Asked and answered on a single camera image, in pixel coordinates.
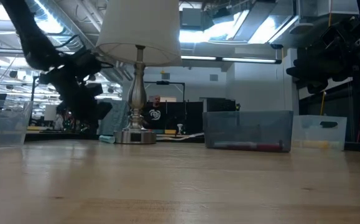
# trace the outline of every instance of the wooden table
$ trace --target wooden table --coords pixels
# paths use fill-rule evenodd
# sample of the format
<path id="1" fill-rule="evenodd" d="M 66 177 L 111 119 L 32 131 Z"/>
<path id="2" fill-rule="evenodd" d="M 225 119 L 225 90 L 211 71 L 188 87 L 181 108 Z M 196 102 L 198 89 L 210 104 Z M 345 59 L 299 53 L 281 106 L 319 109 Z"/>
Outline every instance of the wooden table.
<path id="1" fill-rule="evenodd" d="M 35 142 L 0 149 L 0 223 L 360 224 L 360 153 Z"/>

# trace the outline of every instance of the white cable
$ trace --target white cable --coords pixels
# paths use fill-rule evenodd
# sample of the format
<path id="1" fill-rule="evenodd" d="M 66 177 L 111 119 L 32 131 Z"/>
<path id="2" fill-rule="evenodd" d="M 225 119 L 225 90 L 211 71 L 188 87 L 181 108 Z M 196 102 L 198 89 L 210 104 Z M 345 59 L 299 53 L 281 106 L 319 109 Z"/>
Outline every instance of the white cable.
<path id="1" fill-rule="evenodd" d="M 10 65 L 7 67 L 6 71 L 4 71 L 4 73 L 0 76 L 0 81 L 2 81 L 2 80 L 4 79 L 4 77 L 6 76 L 7 71 L 10 70 L 12 64 L 15 62 L 15 60 L 17 59 L 17 57 L 18 57 L 18 55 L 16 55 L 16 56 L 14 57 L 14 59 L 12 60 L 12 62 L 10 63 Z"/>

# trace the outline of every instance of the clear plastic bin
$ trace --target clear plastic bin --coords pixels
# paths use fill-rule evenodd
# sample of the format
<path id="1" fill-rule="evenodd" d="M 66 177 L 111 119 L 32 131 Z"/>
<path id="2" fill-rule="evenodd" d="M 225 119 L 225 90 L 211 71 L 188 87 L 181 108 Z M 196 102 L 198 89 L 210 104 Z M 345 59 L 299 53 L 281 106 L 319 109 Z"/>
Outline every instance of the clear plastic bin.
<path id="1" fill-rule="evenodd" d="M 22 145 L 33 102 L 0 100 L 0 147 Z"/>
<path id="2" fill-rule="evenodd" d="M 205 144 L 213 149 L 289 152 L 293 111 L 203 113 Z"/>
<path id="3" fill-rule="evenodd" d="M 344 150 L 347 118 L 294 116 L 292 147 Z"/>

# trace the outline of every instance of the ceiling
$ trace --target ceiling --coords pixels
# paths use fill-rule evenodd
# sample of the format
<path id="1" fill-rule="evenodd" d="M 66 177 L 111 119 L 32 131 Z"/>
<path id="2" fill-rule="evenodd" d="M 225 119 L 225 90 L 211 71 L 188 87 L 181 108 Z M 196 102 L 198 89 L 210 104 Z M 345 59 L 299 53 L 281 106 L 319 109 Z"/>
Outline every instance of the ceiling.
<path id="1" fill-rule="evenodd" d="M 35 17 L 40 21 L 49 21 L 53 18 L 59 25 L 62 26 L 62 31 L 59 34 L 51 32 L 56 28 L 56 24 L 48 23 L 47 34 L 49 39 L 54 45 L 60 45 L 68 40 L 72 35 L 78 34 L 86 44 L 92 49 L 99 36 L 98 27 L 101 26 L 103 16 L 108 3 L 108 0 L 26 0 L 32 12 L 35 12 Z M 228 7 L 233 14 L 248 10 L 249 14 L 241 23 L 239 31 L 233 39 L 229 40 L 209 40 L 207 42 L 198 43 L 181 43 L 182 55 L 197 55 L 197 56 L 213 56 L 213 57 L 247 57 L 247 58 L 266 58 L 277 59 L 279 54 L 269 44 L 251 44 L 251 42 L 266 43 L 265 40 L 267 32 L 259 31 L 259 27 L 263 26 L 267 21 L 273 22 L 274 31 L 278 32 L 283 26 L 294 18 L 297 14 L 300 16 L 300 22 L 310 22 L 314 24 L 313 28 L 302 34 L 290 34 L 289 30 L 294 28 L 298 22 L 291 24 L 288 30 L 284 32 L 279 38 L 274 41 L 275 44 L 283 44 L 285 47 L 304 47 L 310 44 L 319 37 L 319 34 L 326 29 L 328 21 L 328 1 L 329 0 L 302 0 L 302 4 L 298 4 L 298 12 L 295 12 L 294 0 L 276 0 L 276 1 L 261 1 L 261 0 L 192 0 L 192 1 L 179 1 L 179 8 L 203 8 L 210 14 L 214 10 L 221 7 Z M 333 4 L 333 23 L 340 19 L 349 16 L 350 14 L 358 13 L 353 4 L 353 0 L 335 0 Z M 95 14 L 87 14 L 85 9 L 90 13 L 95 9 Z M 15 34 L 14 27 L 10 21 L 4 19 L 4 14 L 0 13 L 0 66 L 2 68 L 8 67 L 13 61 L 14 57 L 18 58 L 14 61 L 12 68 L 16 70 L 29 70 L 29 67 L 21 58 L 21 45 L 18 37 Z M 259 34 L 258 38 L 250 38 L 252 33 Z M 74 52 L 81 47 L 78 40 L 74 40 L 68 44 L 67 47 L 60 50 L 66 52 Z M 115 88 L 114 94 L 108 93 L 108 88 L 112 87 L 112 83 L 122 83 L 132 79 L 132 75 L 127 73 L 126 68 L 129 65 L 120 64 L 122 69 L 116 70 L 103 70 L 96 76 L 97 82 L 102 82 L 104 85 L 104 94 L 110 96 L 120 96 L 121 92 Z M 231 66 L 229 62 L 204 62 L 183 60 L 184 67 L 213 67 L 221 68 L 223 72 Z M 0 78 L 4 78 L 4 83 L 14 83 L 13 91 L 22 91 L 29 93 L 31 91 L 28 85 L 28 80 L 18 80 L 10 78 L 8 72 L 4 73 L 0 69 Z M 7 91 L 6 85 L 0 85 L 0 91 Z M 54 90 L 47 86 L 39 86 L 37 91 L 46 94 L 56 94 Z"/>

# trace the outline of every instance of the man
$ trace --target man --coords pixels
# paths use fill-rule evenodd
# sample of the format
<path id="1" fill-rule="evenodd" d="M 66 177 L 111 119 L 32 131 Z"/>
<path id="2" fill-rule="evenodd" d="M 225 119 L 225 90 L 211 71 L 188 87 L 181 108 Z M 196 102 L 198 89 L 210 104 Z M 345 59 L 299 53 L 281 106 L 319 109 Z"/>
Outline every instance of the man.
<path id="1" fill-rule="evenodd" d="M 152 104 L 147 104 L 143 109 L 144 127 L 146 129 L 165 129 L 166 110 L 160 105 L 160 96 L 154 96 Z"/>

